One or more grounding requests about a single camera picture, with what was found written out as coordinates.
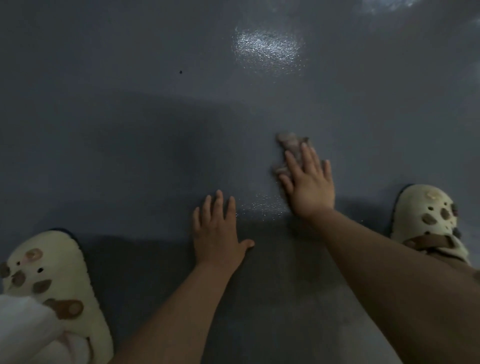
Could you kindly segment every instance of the white pants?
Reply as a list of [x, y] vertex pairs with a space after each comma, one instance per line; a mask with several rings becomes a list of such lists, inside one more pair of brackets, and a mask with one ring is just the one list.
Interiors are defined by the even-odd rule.
[[32, 297], [0, 295], [0, 364], [88, 364], [88, 341], [64, 332], [55, 312]]

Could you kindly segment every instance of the hand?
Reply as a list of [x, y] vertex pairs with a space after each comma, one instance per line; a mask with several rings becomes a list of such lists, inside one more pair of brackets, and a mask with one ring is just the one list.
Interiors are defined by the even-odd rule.
[[305, 143], [301, 145], [303, 170], [293, 154], [285, 152], [288, 169], [293, 181], [285, 174], [280, 174], [285, 192], [295, 214], [310, 219], [317, 212], [333, 209], [335, 206], [335, 187], [332, 180], [332, 167], [325, 161], [323, 167], [315, 150]]
[[237, 238], [237, 217], [235, 199], [230, 197], [225, 218], [223, 218], [223, 195], [216, 192], [216, 201], [211, 213], [212, 197], [207, 196], [200, 219], [200, 208], [193, 212], [193, 245], [197, 265], [207, 264], [220, 268], [232, 275], [245, 257], [248, 248], [255, 245], [253, 240], [239, 243]]

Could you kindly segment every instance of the person's left arm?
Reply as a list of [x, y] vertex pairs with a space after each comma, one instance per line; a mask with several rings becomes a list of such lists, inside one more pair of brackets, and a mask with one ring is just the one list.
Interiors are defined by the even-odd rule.
[[238, 242], [235, 200], [223, 216], [223, 195], [216, 193], [211, 212], [207, 196], [200, 217], [193, 213], [197, 264], [180, 287], [115, 355], [110, 364], [199, 363], [208, 330], [225, 291], [252, 240]]

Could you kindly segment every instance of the person's right arm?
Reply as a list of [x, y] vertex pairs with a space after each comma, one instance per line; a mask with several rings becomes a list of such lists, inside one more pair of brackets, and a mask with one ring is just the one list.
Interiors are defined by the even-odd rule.
[[405, 363], [480, 363], [480, 285], [335, 211], [330, 163], [302, 146], [280, 175], [293, 211], [325, 241], [346, 281]]

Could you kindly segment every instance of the person's left hand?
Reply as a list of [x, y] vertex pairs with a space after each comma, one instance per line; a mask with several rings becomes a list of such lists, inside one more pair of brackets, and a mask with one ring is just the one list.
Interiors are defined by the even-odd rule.
[[200, 217], [200, 208], [193, 212], [193, 245], [197, 265], [211, 265], [232, 275], [240, 266], [245, 252], [255, 245], [247, 239], [239, 243], [235, 199], [230, 197], [225, 218], [223, 195], [216, 192], [216, 201], [211, 212], [212, 197], [207, 196]]

